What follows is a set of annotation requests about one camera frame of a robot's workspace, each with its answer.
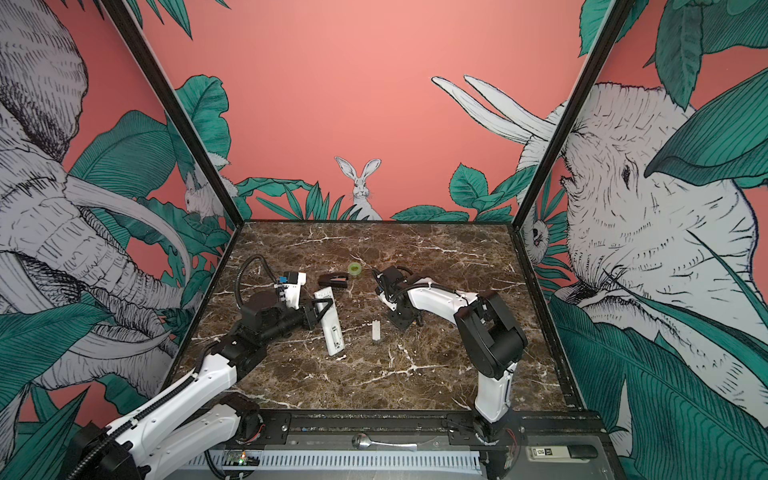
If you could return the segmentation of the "white battery cover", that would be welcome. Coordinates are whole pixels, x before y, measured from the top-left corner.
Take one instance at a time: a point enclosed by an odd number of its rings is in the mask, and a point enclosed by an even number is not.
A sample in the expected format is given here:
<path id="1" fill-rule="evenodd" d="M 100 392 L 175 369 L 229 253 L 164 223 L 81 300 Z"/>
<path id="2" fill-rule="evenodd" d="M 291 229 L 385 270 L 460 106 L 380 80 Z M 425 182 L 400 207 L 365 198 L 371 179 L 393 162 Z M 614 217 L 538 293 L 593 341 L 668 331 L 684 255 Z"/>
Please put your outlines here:
<path id="1" fill-rule="evenodd" d="M 371 337 L 374 343 L 378 343 L 381 341 L 381 322 L 379 320 L 375 320 L 372 322 Z"/>

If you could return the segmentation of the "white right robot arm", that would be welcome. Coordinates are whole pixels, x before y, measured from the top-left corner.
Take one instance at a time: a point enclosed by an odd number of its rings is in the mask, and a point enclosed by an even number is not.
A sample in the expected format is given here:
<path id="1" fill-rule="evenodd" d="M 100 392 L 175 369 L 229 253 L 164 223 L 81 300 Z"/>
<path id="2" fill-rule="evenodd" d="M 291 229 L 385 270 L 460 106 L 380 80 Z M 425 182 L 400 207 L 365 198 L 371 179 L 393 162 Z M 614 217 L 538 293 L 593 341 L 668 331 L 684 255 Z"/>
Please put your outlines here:
<path id="1" fill-rule="evenodd" d="M 421 324 L 425 312 L 457 327 L 478 372 L 476 414 L 482 425 L 498 423 L 510 410 L 514 373 L 528 345 L 517 317 L 499 293 L 455 290 L 397 266 L 373 269 L 372 276 L 376 295 L 397 329 Z"/>

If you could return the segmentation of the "white remote control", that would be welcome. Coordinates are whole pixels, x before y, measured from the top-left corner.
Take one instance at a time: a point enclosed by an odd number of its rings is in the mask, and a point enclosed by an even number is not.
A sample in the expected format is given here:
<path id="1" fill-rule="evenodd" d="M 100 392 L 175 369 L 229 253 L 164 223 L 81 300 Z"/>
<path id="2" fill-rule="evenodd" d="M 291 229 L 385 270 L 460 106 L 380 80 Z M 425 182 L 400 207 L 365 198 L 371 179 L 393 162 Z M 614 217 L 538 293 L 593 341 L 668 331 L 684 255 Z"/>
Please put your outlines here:
<path id="1" fill-rule="evenodd" d="M 335 356 L 345 348 L 335 298 L 331 287 L 324 287 L 314 293 L 318 322 L 322 326 L 329 356 Z"/>

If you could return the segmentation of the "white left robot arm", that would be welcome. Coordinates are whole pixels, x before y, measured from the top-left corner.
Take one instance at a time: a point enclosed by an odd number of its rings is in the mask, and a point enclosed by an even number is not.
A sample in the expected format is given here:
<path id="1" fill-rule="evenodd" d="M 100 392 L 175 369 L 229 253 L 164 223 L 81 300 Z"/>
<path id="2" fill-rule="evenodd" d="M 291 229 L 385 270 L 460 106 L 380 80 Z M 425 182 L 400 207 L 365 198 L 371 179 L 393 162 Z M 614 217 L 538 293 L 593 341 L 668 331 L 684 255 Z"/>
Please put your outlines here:
<path id="1" fill-rule="evenodd" d="M 59 478 L 161 479 L 221 442 L 259 439 L 259 405 L 230 387 L 261 363 L 271 342 L 313 330 L 334 304 L 306 298 L 291 308 L 273 292 L 252 296 L 240 320 L 180 380 L 106 427 L 83 427 L 63 455 Z"/>

